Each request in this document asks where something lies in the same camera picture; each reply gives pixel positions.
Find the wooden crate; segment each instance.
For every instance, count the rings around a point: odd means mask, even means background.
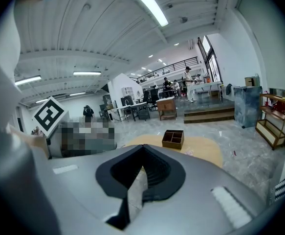
[[[166,130],[162,139],[162,145],[163,147],[181,150],[184,139],[183,131]]]

